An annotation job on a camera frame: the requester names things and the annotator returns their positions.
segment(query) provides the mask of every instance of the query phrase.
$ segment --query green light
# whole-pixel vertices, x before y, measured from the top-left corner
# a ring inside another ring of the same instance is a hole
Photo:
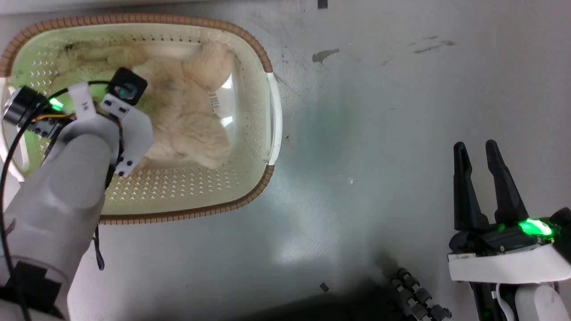
[[[52,107],[54,110],[56,110],[56,111],[61,111],[61,110],[62,110],[63,104],[60,103],[57,99],[51,98],[51,99],[50,99],[50,103],[51,103],[51,107]]]
[[[544,235],[549,236],[553,234],[551,228],[544,222],[538,219],[530,219],[519,223],[521,230],[527,235]]]

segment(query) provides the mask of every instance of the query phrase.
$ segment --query gray table surface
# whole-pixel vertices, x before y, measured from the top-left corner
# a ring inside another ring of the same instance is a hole
[[[468,146],[485,213],[495,209],[489,138],[532,216],[569,205],[569,1],[330,0],[326,10],[316,1],[233,1],[28,14],[0,17],[1,44],[32,22],[102,11],[247,29],[280,79],[284,140],[270,185],[245,208],[101,227],[107,267],[99,272],[94,253],[85,255],[70,294],[75,320],[228,319],[339,298],[395,265],[457,319],[476,320],[468,286],[447,269],[453,144]],[[325,50],[339,52],[316,62]]]

